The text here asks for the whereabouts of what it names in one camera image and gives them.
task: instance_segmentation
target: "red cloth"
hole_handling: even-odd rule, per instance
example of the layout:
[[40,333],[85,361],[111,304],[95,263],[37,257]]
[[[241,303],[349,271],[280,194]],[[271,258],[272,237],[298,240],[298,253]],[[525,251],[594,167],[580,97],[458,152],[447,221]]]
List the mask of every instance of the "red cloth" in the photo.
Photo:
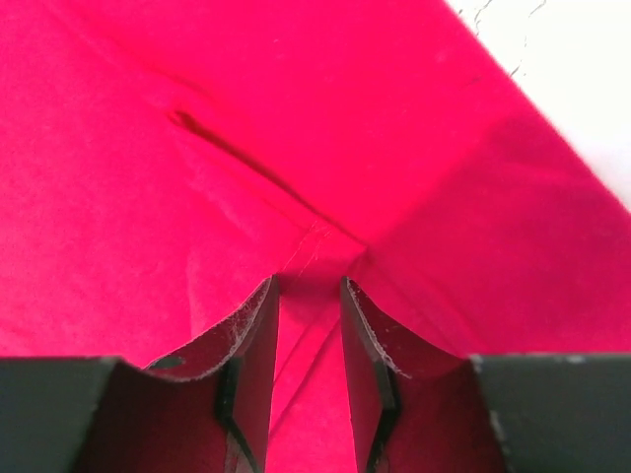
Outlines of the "red cloth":
[[628,350],[631,220],[440,1],[6,0],[0,354],[143,365],[269,274],[268,470],[354,470],[338,284],[457,355]]

